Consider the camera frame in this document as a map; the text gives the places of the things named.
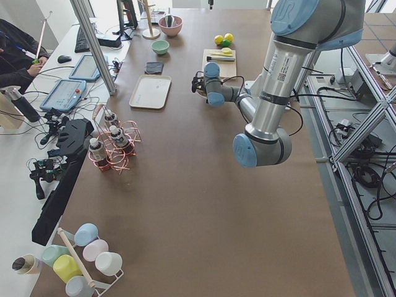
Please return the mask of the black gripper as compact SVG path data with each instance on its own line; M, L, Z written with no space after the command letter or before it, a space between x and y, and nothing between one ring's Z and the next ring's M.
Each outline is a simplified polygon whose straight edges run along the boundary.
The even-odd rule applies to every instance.
M192 93L205 93L204 73L197 71L192 78Z

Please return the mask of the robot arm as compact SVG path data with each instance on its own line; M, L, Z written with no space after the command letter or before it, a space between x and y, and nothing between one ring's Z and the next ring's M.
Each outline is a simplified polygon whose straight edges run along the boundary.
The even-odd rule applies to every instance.
M248 124L235 136L233 151L245 168L277 165L291 154L289 134L280 126L304 60L313 51L357 44L363 34L364 1L279 1L273 9L272 35L262 73L248 91L226 86L220 67L208 62L192 91L210 106L235 103Z

